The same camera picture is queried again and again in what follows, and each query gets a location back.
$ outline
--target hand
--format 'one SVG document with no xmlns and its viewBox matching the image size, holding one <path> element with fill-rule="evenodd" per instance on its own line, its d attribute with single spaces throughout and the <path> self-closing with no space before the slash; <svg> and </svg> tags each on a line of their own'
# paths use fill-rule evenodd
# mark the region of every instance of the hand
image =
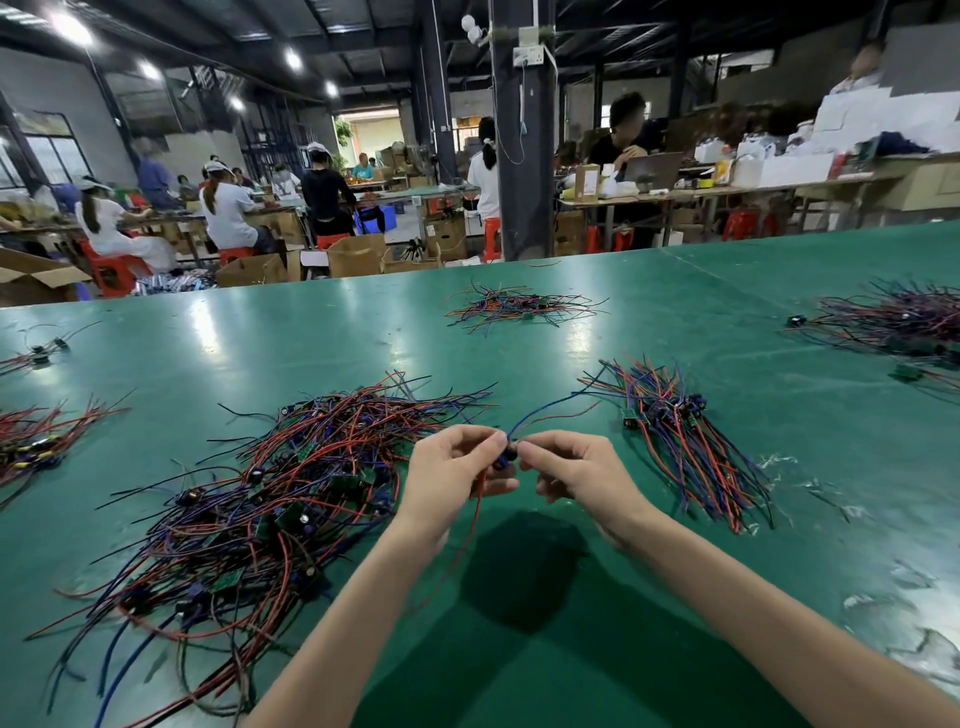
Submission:
<svg viewBox="0 0 960 728">
<path fill-rule="evenodd" d="M 623 154 L 621 154 L 619 157 L 616 158 L 616 161 L 613 163 L 613 171 L 619 172 L 620 168 L 631 159 L 634 159 L 637 157 L 646 157 L 646 156 L 647 156 L 647 150 L 643 149 L 642 147 L 638 147 L 635 144 L 632 144 L 629 147 L 627 147 L 625 150 L 623 150 Z"/>
<path fill-rule="evenodd" d="M 442 546 L 481 473 L 487 474 L 484 496 L 510 493 L 519 486 L 513 466 L 491 468 L 506 447 L 506 434 L 479 425 L 454 425 L 420 440 L 410 456 L 394 524 L 405 524 Z"/>
<path fill-rule="evenodd" d="M 616 538 L 631 517 L 660 515 L 636 488 L 606 437 L 552 430 L 523 438 L 516 450 L 522 471 L 540 473 L 537 493 L 547 503 L 573 498 Z"/>
</svg>

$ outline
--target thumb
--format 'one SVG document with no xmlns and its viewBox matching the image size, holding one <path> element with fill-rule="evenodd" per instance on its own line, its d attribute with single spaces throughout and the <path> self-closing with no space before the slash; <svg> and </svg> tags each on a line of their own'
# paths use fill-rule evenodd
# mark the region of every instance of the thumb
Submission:
<svg viewBox="0 0 960 728">
<path fill-rule="evenodd" d="M 497 430 L 476 448 L 460 458 L 470 474 L 477 476 L 491 466 L 507 447 L 507 434 Z"/>
<path fill-rule="evenodd" d="M 563 482 L 568 482 L 572 476 L 571 468 L 573 461 L 562 458 L 560 455 L 548 449 L 541 448 L 538 445 L 524 440 L 516 444 L 516 451 L 520 459 L 534 468 L 534 470 L 550 475 L 550 477 L 555 477 Z"/>
</svg>

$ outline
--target right hand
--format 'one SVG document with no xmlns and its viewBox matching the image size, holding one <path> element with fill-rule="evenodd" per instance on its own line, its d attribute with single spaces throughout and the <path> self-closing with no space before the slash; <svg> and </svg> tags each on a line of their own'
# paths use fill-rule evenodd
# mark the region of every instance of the right hand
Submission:
<svg viewBox="0 0 960 728">
<path fill-rule="evenodd" d="M 647 156 L 647 150 L 643 149 L 642 147 L 638 147 L 635 144 L 632 144 L 631 146 L 623 150 L 623 154 L 621 154 L 619 157 L 616 158 L 616 161 L 613 163 L 613 171 L 619 172 L 620 167 L 622 167 L 631 159 L 634 159 L 637 157 L 646 157 L 646 156 Z"/>
<path fill-rule="evenodd" d="M 619 537 L 633 517 L 662 515 L 637 489 L 606 437 L 551 430 L 516 444 L 522 471 L 536 470 L 537 493 L 576 500 L 601 528 Z"/>
</svg>

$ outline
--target white t-shirt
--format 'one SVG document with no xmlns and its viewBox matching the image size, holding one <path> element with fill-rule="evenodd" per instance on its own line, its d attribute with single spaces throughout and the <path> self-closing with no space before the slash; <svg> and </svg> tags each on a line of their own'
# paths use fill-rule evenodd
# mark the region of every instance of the white t-shirt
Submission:
<svg viewBox="0 0 960 728">
<path fill-rule="evenodd" d="M 97 222 L 100 232 L 93 232 L 86 226 L 84 204 L 77 203 L 73 212 L 84 229 L 84 235 L 90 241 L 90 247 L 97 255 L 126 255 L 132 252 L 131 238 L 117 229 L 117 223 L 123 217 L 124 209 L 113 200 L 96 200 Z"/>
<path fill-rule="evenodd" d="M 256 208 L 246 187 L 220 182 L 213 197 L 216 214 L 210 212 L 200 191 L 200 209 L 206 218 L 206 231 L 220 250 L 252 248 L 256 243 L 256 229 L 244 219 L 243 213 Z"/>
<path fill-rule="evenodd" d="M 493 169 L 487 169 L 483 161 L 483 152 L 477 152 L 470 160 L 467 182 L 480 187 L 480 202 L 477 203 L 480 219 L 489 220 L 492 217 L 499 217 L 500 180 L 496 175 L 496 164 Z"/>
<path fill-rule="evenodd" d="M 832 96 L 834 93 L 846 93 L 847 91 L 859 91 L 861 88 L 870 88 L 871 86 L 880 85 L 880 72 L 872 73 L 869 76 L 863 76 L 859 79 L 852 79 L 850 76 L 845 78 L 839 84 L 834 86 L 829 95 Z"/>
</svg>

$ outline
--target forearm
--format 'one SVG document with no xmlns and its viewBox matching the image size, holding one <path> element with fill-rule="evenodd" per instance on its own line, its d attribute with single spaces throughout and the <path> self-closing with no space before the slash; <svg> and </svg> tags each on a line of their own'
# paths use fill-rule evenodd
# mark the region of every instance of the forearm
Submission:
<svg viewBox="0 0 960 728">
<path fill-rule="evenodd" d="M 347 728 L 432 556 L 399 523 L 388 528 L 244 728 Z"/>
<path fill-rule="evenodd" d="M 956 726 L 960 707 L 664 516 L 616 536 L 817 728 Z"/>
</svg>

